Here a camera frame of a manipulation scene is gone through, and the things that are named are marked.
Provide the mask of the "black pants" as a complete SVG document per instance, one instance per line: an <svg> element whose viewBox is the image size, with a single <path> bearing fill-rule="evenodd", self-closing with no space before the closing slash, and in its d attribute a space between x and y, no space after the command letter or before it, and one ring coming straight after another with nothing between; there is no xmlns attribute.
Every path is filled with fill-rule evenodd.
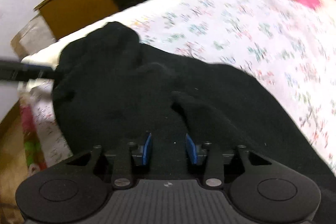
<svg viewBox="0 0 336 224"><path fill-rule="evenodd" d="M185 136L228 151L243 144L311 178L321 190L315 223L335 223L335 176L278 101L247 73L142 44L108 23L69 43L52 92L72 153L153 136L151 176L186 178Z"/></svg>

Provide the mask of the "cardboard box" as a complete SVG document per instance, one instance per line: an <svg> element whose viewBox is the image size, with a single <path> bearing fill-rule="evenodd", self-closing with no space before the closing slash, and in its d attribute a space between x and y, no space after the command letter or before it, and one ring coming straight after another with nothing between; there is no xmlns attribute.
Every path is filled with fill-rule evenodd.
<svg viewBox="0 0 336 224"><path fill-rule="evenodd" d="M44 18L32 18L11 40L10 45L20 60L55 43L56 39Z"/></svg>

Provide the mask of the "floral white bed sheet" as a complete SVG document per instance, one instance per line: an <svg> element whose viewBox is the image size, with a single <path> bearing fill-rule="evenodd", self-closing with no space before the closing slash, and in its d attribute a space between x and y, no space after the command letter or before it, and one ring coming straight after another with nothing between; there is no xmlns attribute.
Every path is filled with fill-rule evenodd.
<svg viewBox="0 0 336 224"><path fill-rule="evenodd" d="M335 170L335 0L149 0L23 62L56 67L67 44L114 21L141 43L252 75Z"/></svg>

